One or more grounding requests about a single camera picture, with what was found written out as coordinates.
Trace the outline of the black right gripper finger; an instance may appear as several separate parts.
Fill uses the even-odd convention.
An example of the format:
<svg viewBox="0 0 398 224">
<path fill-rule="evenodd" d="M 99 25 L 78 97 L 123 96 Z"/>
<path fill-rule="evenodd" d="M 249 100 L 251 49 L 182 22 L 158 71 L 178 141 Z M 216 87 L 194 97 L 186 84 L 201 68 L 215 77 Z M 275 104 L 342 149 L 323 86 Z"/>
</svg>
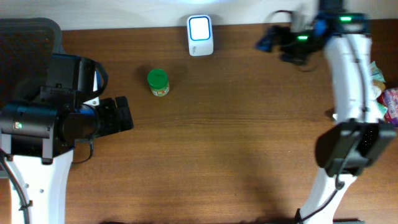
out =
<svg viewBox="0 0 398 224">
<path fill-rule="evenodd" d="M 305 55 L 282 53 L 280 55 L 280 59 L 283 62 L 292 63 L 298 66 L 304 66 L 307 64 L 307 57 Z"/>
<path fill-rule="evenodd" d="M 255 44 L 255 48 L 262 52 L 272 52 L 273 47 L 279 45 L 279 33 L 274 29 L 269 29 Z"/>
</svg>

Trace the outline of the green lidded jar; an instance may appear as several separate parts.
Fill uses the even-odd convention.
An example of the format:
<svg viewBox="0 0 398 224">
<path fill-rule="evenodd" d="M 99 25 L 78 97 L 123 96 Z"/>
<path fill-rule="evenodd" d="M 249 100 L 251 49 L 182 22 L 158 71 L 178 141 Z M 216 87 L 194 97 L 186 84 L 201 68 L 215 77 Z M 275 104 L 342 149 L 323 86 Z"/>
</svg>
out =
<svg viewBox="0 0 398 224">
<path fill-rule="evenodd" d="M 165 96 L 170 91 L 169 79 L 164 70 L 154 69 L 147 75 L 150 90 L 155 96 Z"/>
</svg>

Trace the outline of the teal snack packet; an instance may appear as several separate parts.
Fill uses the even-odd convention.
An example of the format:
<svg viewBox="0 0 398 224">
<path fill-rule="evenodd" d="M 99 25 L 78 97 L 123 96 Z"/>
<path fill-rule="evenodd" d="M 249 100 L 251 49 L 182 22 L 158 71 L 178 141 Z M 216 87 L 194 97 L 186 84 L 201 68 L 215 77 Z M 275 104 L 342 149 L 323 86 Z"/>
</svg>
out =
<svg viewBox="0 0 398 224">
<path fill-rule="evenodd" d="M 383 83 L 386 82 L 385 79 L 384 79 L 384 75 L 382 73 L 382 70 L 380 70 L 377 67 L 375 61 L 370 63 L 369 69 L 371 71 L 371 77 L 372 77 L 373 80 L 377 80 L 377 81 L 380 81 L 380 82 L 383 82 Z"/>
</svg>

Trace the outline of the purple tissue pack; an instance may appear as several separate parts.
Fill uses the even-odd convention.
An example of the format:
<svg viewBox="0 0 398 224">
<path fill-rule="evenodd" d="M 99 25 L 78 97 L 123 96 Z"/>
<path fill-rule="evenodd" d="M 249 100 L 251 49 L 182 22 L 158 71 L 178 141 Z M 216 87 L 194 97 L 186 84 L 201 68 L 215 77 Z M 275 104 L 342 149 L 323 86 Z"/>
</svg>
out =
<svg viewBox="0 0 398 224">
<path fill-rule="evenodd" d="M 397 88 L 390 88 L 385 90 L 377 99 L 378 102 L 386 107 L 384 113 L 384 120 L 397 127 Z"/>
</svg>

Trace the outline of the white tube with tan cap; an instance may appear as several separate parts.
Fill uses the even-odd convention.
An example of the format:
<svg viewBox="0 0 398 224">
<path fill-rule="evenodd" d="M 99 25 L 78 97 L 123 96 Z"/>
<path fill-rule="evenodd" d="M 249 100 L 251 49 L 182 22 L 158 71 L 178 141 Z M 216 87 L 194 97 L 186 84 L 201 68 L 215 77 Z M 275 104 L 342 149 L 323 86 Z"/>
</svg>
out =
<svg viewBox="0 0 398 224">
<path fill-rule="evenodd" d="M 384 82 L 379 80 L 373 80 L 372 90 L 373 90 L 373 99 L 376 100 L 379 98 L 384 90 L 386 89 L 386 85 Z"/>
</svg>

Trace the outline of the teal tissue packet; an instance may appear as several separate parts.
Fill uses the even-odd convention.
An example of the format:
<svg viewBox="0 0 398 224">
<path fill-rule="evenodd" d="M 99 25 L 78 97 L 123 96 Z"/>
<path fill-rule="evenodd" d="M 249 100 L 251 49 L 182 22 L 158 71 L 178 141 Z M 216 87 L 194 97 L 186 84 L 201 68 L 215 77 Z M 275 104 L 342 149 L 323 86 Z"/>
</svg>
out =
<svg viewBox="0 0 398 224">
<path fill-rule="evenodd" d="M 381 104 L 381 103 L 378 103 L 377 106 L 378 106 L 379 111 L 382 114 L 382 116 L 385 116 L 385 114 L 388 111 L 388 108 L 386 106 L 384 106 L 383 104 Z"/>
</svg>

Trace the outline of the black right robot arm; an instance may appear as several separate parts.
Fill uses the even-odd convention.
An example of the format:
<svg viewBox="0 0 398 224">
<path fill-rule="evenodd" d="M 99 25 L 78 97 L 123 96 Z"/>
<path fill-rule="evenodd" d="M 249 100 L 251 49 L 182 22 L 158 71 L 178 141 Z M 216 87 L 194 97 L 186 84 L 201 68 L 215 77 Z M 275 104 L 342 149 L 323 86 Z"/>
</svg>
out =
<svg viewBox="0 0 398 224">
<path fill-rule="evenodd" d="M 316 141 L 317 175 L 294 223 L 333 223 L 348 188 L 397 136 L 373 96 L 371 44 L 367 16 L 350 12 L 343 1 L 320 1 L 310 22 L 290 11 L 288 27 L 272 26 L 256 43 L 263 52 L 278 47 L 282 61 L 298 66 L 322 51 L 332 74 L 335 125 Z"/>
</svg>

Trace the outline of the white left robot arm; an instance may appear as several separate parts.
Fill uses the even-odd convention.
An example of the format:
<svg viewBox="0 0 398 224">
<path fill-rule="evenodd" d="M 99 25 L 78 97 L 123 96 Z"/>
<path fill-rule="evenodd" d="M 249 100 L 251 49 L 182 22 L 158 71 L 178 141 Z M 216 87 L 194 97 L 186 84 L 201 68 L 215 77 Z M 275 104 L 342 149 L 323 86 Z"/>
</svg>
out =
<svg viewBox="0 0 398 224">
<path fill-rule="evenodd" d="M 1 110 L 1 167 L 11 185 L 13 223 L 64 223 L 76 143 L 133 128 L 125 97 L 101 97 L 107 84 L 99 62 L 53 54 L 44 80 Z"/>
</svg>

